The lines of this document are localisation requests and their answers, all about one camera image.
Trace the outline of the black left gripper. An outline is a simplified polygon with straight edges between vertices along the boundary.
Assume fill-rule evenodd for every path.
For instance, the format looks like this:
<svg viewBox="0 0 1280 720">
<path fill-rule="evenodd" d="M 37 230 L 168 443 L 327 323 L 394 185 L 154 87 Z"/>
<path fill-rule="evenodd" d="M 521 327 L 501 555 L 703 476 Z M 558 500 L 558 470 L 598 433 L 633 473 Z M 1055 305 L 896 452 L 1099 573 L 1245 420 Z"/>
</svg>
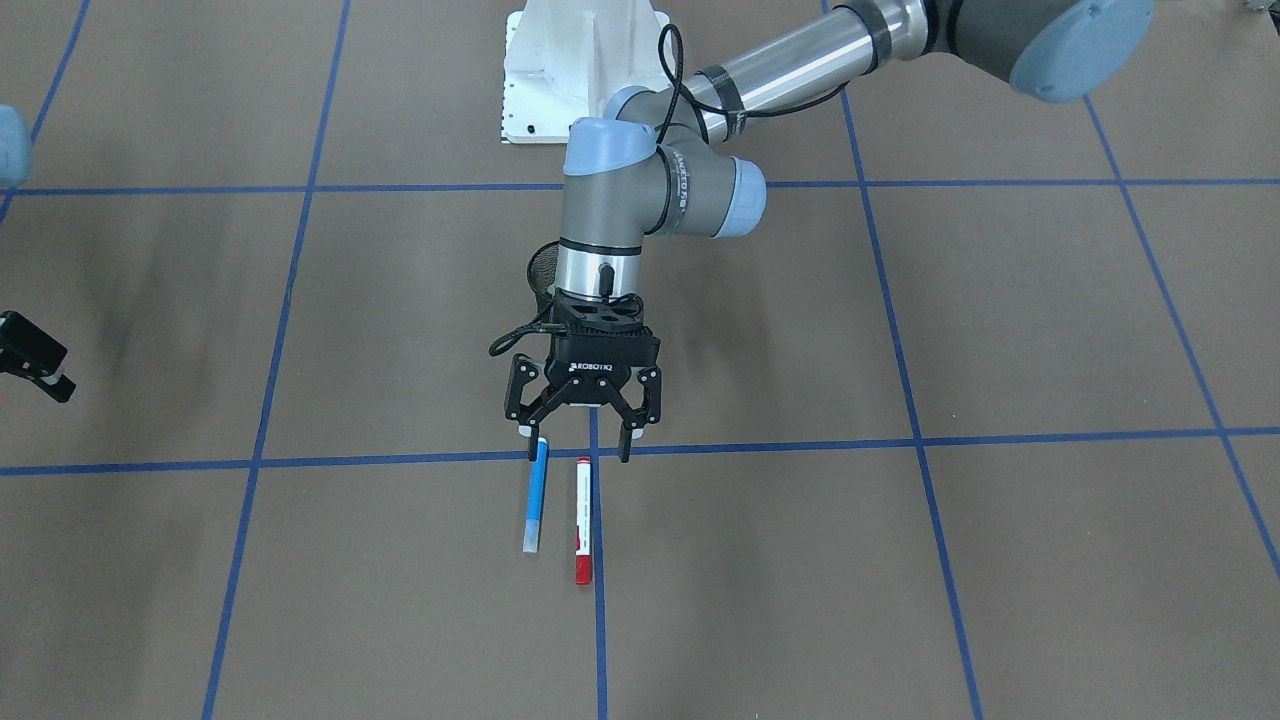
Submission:
<svg viewBox="0 0 1280 720">
<path fill-rule="evenodd" d="M 504 416 L 527 437 L 527 460 L 538 457 L 540 428 L 563 404 L 609 405 L 620 415 L 617 456 L 627 462 L 634 439 L 662 418 L 660 341 L 644 324 L 644 302 L 636 293 L 588 300 L 557 290 L 550 306 L 553 332 L 547 364 L 525 354 L 512 357 Z M 545 369 L 547 387 L 525 401 L 526 387 Z M 643 401 L 632 406 L 622 395 L 636 378 Z"/>
</svg>

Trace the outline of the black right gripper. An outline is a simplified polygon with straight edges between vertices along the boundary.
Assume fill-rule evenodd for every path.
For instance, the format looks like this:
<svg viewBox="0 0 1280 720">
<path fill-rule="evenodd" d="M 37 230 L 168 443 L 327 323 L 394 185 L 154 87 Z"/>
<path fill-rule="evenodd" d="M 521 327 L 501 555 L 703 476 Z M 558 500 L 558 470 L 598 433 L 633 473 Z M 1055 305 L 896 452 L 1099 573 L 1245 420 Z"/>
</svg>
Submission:
<svg viewBox="0 0 1280 720">
<path fill-rule="evenodd" d="M 18 311 L 1 313 L 1 370 L 36 383 L 58 404 L 77 389 L 63 373 L 68 348 Z"/>
</svg>

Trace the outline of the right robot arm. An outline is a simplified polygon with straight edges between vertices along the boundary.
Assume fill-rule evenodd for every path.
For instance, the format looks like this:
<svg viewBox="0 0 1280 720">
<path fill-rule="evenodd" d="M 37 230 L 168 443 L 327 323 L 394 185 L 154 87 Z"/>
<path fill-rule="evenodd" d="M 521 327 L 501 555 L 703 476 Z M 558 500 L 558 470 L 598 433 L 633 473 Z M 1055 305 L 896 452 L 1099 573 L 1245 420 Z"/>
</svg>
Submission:
<svg viewBox="0 0 1280 720">
<path fill-rule="evenodd" d="M 31 172 L 32 141 L 24 117 L 1 105 L 1 184 L 10 190 L 23 184 Z M 31 382 L 58 404 L 76 392 L 76 382 L 65 375 L 67 347 L 15 310 L 1 313 L 1 372 Z"/>
</svg>

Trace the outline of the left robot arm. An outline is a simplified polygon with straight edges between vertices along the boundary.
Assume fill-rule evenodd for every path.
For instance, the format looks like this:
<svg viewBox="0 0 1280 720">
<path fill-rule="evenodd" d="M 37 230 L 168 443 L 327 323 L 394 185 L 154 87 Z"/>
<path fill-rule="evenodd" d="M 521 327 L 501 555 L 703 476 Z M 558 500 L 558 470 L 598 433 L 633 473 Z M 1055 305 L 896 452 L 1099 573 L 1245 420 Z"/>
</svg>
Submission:
<svg viewBox="0 0 1280 720">
<path fill-rule="evenodd" d="M 719 65 L 684 68 L 678 29 L 654 42 L 668 87 L 614 91 L 567 133 L 557 241 L 527 264 L 538 310 L 497 340 L 507 352 L 547 334 L 544 361 L 515 357 L 504 415 L 541 447 L 558 407 L 612 407 L 618 455 L 660 420 L 659 340 L 639 293 L 650 236 L 733 238 L 765 210 L 765 179 L 716 145 L 750 126 L 829 101 L 893 60 L 947 53 L 1043 102 L 1083 97 L 1112 77 L 1146 36 L 1152 1 L 842 1 L 822 17 Z"/>
</svg>

